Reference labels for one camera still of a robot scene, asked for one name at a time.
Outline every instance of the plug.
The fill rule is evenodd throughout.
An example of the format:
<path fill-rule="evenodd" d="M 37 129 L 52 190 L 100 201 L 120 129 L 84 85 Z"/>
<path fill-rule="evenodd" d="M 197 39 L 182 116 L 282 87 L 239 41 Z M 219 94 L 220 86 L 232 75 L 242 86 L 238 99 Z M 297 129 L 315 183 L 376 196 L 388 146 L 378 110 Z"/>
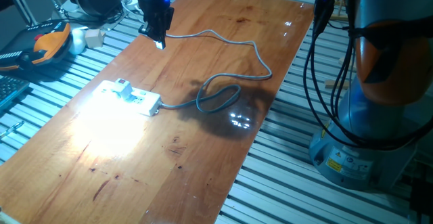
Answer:
<path fill-rule="evenodd" d="M 133 88 L 130 82 L 124 79 L 117 79 L 116 82 L 114 82 L 111 91 L 115 92 L 119 98 L 122 98 L 126 102 L 135 99 L 135 96 L 132 95 Z"/>

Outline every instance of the warning label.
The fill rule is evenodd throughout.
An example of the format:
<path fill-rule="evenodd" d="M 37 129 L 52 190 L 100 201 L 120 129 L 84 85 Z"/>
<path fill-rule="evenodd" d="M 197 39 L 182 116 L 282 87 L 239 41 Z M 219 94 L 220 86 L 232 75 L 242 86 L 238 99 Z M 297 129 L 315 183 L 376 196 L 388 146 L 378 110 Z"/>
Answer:
<path fill-rule="evenodd" d="M 329 127 L 329 122 L 327 122 L 326 124 L 325 124 L 325 128 L 328 128 Z M 321 135 L 321 138 L 323 139 L 323 137 L 325 137 L 325 134 L 326 134 L 326 131 L 325 131 L 325 129 L 324 130 L 322 130 L 322 135 Z"/>
<path fill-rule="evenodd" d="M 335 171 L 341 171 L 341 164 L 338 164 L 335 160 L 332 160 L 331 158 L 327 159 L 326 164 Z"/>
<path fill-rule="evenodd" d="M 326 162 L 326 165 L 342 175 L 361 180 L 367 178 L 372 164 L 372 161 L 355 158 L 335 147 Z"/>

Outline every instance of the yellow label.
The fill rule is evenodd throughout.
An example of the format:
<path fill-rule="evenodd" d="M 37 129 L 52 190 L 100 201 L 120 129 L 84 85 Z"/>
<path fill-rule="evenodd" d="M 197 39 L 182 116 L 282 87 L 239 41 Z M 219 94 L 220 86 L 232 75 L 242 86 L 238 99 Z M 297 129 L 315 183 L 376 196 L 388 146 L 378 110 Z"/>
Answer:
<path fill-rule="evenodd" d="M 338 162 L 336 162 L 335 160 L 332 160 L 331 158 L 327 159 L 326 164 L 334 169 L 335 171 L 340 172 L 341 171 L 341 164 L 338 164 Z"/>
<path fill-rule="evenodd" d="M 329 122 L 327 122 L 327 123 L 325 124 L 325 128 L 328 128 L 328 127 L 329 127 Z M 322 130 L 322 139 L 323 139 L 323 137 L 325 137 L 325 133 L 326 133 L 325 129 Z"/>

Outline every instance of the wooden board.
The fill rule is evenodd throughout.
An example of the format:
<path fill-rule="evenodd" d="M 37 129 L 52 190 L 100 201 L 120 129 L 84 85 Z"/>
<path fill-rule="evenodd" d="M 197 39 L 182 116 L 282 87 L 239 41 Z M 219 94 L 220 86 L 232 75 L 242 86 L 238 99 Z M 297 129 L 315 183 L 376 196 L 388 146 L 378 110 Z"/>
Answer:
<path fill-rule="evenodd" d="M 190 107 L 150 118 L 95 103 L 92 90 L 119 77 L 178 104 L 194 98 L 215 73 L 266 72 L 248 45 L 203 36 L 167 39 L 161 51 L 137 37 L 0 166 L 6 214 L 44 224 L 214 222 L 311 24 L 313 7 L 286 0 L 176 0 L 173 7 L 170 34 L 212 28 L 234 41 L 255 40 L 273 78 L 218 78 L 210 93 L 238 83 L 242 96 L 216 114 Z"/>

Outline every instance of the electrical cable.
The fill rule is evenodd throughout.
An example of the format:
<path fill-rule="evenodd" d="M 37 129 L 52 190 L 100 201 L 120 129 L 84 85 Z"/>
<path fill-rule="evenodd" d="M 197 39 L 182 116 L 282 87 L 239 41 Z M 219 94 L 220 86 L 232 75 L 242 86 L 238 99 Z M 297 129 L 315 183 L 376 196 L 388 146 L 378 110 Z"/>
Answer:
<path fill-rule="evenodd" d="M 352 54 L 352 66 L 350 67 L 349 88 L 348 88 L 348 91 L 347 91 L 347 93 L 349 93 L 348 94 L 348 98 L 347 98 L 347 117 L 348 117 L 349 127 L 350 127 L 351 131 L 353 131 L 353 128 L 352 128 L 352 114 L 350 112 L 350 101 L 352 99 L 352 72 L 353 72 L 353 67 L 355 65 L 355 63 L 353 62 L 354 60 L 355 60 L 355 53 Z"/>
<path fill-rule="evenodd" d="M 215 112 L 219 112 L 225 108 L 227 108 L 228 106 L 230 106 L 232 103 L 234 103 L 238 97 L 240 96 L 240 92 L 241 92 L 241 87 L 239 85 L 229 85 L 226 86 L 224 88 L 222 88 L 221 90 L 219 90 L 218 92 L 216 92 L 214 95 L 208 96 L 208 97 L 202 97 L 202 94 L 204 92 L 204 88 L 206 86 L 208 86 L 210 84 L 210 82 L 212 82 L 215 78 L 219 77 L 219 76 L 228 76 L 228 77 L 232 77 L 235 79 L 246 79 L 246 80 L 252 80 L 252 81 L 261 81 L 261 80 L 266 80 L 272 77 L 272 70 L 265 64 L 265 62 L 262 60 L 262 58 L 260 57 L 260 54 L 258 53 L 258 48 L 257 48 L 257 44 L 254 41 L 230 41 L 224 37 L 222 37 L 220 34 L 218 34 L 217 32 L 213 31 L 213 30 L 203 30 L 202 32 L 199 32 L 197 34 L 194 35 L 167 35 L 167 37 L 170 38 L 176 38 L 176 39 L 182 39 L 182 38 L 190 38 L 190 37 L 196 37 L 199 36 L 201 34 L 204 34 L 206 32 L 211 32 L 214 35 L 216 35 L 219 39 L 221 39 L 222 41 L 229 43 L 229 44 L 234 44 L 234 45 L 247 45 L 247 44 L 253 44 L 254 46 L 254 50 L 256 52 L 258 61 L 260 62 L 260 64 L 266 68 L 266 70 L 268 71 L 268 75 L 262 75 L 262 76 L 251 76 L 251 75 L 242 75 L 242 74 L 231 74 L 231 73 L 218 73 L 215 74 L 213 76 L 211 76 L 209 79 L 207 79 L 203 85 L 200 87 L 198 93 L 197 93 L 197 98 L 191 100 L 190 102 L 186 102 L 180 105 L 167 105 L 167 104 L 161 104 L 161 106 L 165 107 L 165 108 L 170 108 L 170 109 L 179 109 L 179 108 L 183 108 L 186 106 L 190 106 L 192 104 L 196 104 L 197 109 L 203 113 L 215 113 Z M 216 96 L 220 95 L 222 92 L 228 90 L 228 89 L 236 89 L 236 92 L 228 99 L 226 100 L 222 105 L 220 105 L 219 107 L 215 108 L 215 109 L 211 109 L 211 110 L 205 110 L 201 107 L 200 103 L 201 102 L 205 102 L 207 100 L 210 100 L 212 98 L 215 98 Z"/>
<path fill-rule="evenodd" d="M 325 9 L 328 8 L 334 8 L 334 6 L 332 5 L 332 3 L 334 2 L 334 0 L 330 1 Z M 397 139 L 364 139 L 362 137 L 359 137 L 353 133 L 351 133 L 350 131 L 348 131 L 347 129 L 345 129 L 339 122 L 338 120 L 338 111 L 334 114 L 331 113 L 329 111 L 329 109 L 327 108 L 327 105 L 325 104 L 325 102 L 323 101 L 323 98 L 321 96 L 321 92 L 319 90 L 319 86 L 317 84 L 317 79 L 315 77 L 315 69 L 314 69 L 314 52 L 315 52 L 315 43 L 317 40 L 317 37 L 319 36 L 320 33 L 323 32 L 323 28 L 324 28 L 324 22 L 328 22 L 329 21 L 329 17 L 326 17 L 326 13 L 325 12 L 318 12 L 318 16 L 319 18 L 317 19 L 318 16 L 315 17 L 315 26 L 313 27 L 313 30 L 318 30 L 319 33 L 315 33 L 313 32 L 313 40 L 309 49 L 309 53 L 307 55 L 306 58 L 306 63 L 304 66 L 304 90 L 306 93 L 306 98 L 307 98 L 307 102 L 309 103 L 309 106 L 311 108 L 311 111 L 313 113 L 313 115 L 315 116 L 317 122 L 321 125 L 321 127 L 323 128 L 323 130 L 328 133 L 328 135 L 330 137 L 332 137 L 333 139 L 335 139 L 337 142 L 342 143 L 343 145 L 347 145 L 349 147 L 352 148 L 363 148 L 363 149 L 370 149 L 370 150 L 381 150 L 381 151 L 390 151 L 390 150 L 397 150 L 401 147 L 405 147 L 406 145 L 410 144 L 410 143 L 414 143 L 417 140 L 421 139 L 425 134 L 427 134 L 432 128 L 433 128 L 433 117 L 432 120 L 430 120 L 428 123 L 426 123 L 424 126 L 420 127 L 418 130 L 409 133 L 408 135 L 404 136 L 404 137 L 399 137 Z M 349 20 L 349 27 L 350 28 L 354 28 L 353 26 L 353 20 L 352 18 Z M 344 59 L 343 65 L 340 69 L 340 73 L 338 76 L 338 79 L 336 81 L 336 85 L 338 84 L 338 82 L 341 80 L 340 86 L 338 88 L 337 91 L 337 95 L 339 95 L 341 93 L 342 90 L 342 82 L 344 82 L 347 72 L 348 72 L 348 67 L 350 64 L 350 57 L 352 54 L 352 50 L 353 50 L 353 43 L 354 43 L 354 39 L 353 37 L 351 37 L 349 39 L 349 46 L 348 46 L 348 50 L 346 52 L 346 57 Z M 312 74 L 312 80 L 313 80 L 313 84 L 315 86 L 315 91 L 317 93 L 317 96 L 319 98 L 319 101 L 321 103 L 321 105 L 323 106 L 323 109 L 326 111 L 326 114 L 331 118 L 332 122 L 341 130 L 341 132 L 343 132 L 343 134 L 352 141 L 352 143 L 347 143 L 341 139 L 339 139 L 338 137 L 336 137 L 335 135 L 333 135 L 328 129 L 327 127 L 321 122 L 320 118 L 317 116 L 317 113 L 313 107 L 313 104 L 311 102 L 311 98 L 308 92 L 308 87 L 306 85 L 306 72 L 308 69 L 308 64 L 309 64 L 309 60 L 311 59 L 311 74 Z M 339 96 L 336 98 L 336 102 L 334 104 L 334 101 L 332 100 L 332 103 L 334 104 L 333 107 L 334 109 L 338 107 L 338 99 Z"/>
<path fill-rule="evenodd" d="M 336 29 L 339 29 L 339 30 L 346 30 L 346 29 L 348 29 L 348 27 L 341 27 L 341 28 L 335 27 L 335 26 L 332 25 L 329 21 L 328 21 L 328 24 L 329 24 L 332 28 L 336 28 Z"/>

